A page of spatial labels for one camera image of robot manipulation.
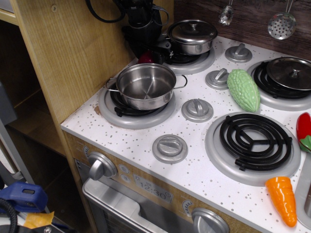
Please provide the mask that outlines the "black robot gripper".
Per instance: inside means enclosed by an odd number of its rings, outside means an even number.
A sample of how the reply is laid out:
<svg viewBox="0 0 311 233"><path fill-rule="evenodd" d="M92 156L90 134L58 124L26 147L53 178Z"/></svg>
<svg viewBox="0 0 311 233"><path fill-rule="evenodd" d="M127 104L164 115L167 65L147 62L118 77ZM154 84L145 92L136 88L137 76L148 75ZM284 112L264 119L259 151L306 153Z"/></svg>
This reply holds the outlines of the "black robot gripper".
<svg viewBox="0 0 311 233"><path fill-rule="evenodd" d="M129 24L122 31L133 54L140 58L148 50L154 50L155 61L161 65L170 59L173 50L160 46L158 42L162 27L170 19L168 11L155 5L152 0L122 0L121 5Z"/></svg>

